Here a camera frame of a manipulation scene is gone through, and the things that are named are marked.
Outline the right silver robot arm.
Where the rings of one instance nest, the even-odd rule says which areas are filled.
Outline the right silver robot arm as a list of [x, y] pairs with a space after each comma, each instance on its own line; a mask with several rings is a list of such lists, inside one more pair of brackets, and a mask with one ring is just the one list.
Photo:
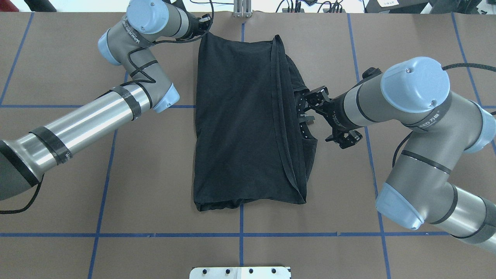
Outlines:
[[303, 102], [330, 125], [326, 141], [342, 149], [362, 139], [361, 127], [397, 120], [410, 129], [377, 195], [377, 211], [406, 229], [428, 223], [495, 253], [495, 204], [448, 182], [462, 154], [482, 150], [495, 137], [494, 116], [451, 91], [446, 70], [460, 66], [467, 64], [443, 67], [416, 57], [386, 71], [371, 67], [338, 97], [329, 98], [322, 86], [304, 92]]

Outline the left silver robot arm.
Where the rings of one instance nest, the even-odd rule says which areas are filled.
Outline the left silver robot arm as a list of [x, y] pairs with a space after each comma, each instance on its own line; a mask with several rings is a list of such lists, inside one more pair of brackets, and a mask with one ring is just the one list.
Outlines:
[[159, 113], [177, 103], [180, 95], [151, 48], [199, 40], [213, 19], [213, 13], [195, 16], [180, 1], [131, 0], [98, 41], [102, 57], [123, 66], [130, 81], [17, 140], [1, 141], [1, 200], [39, 189], [48, 170], [148, 110]]

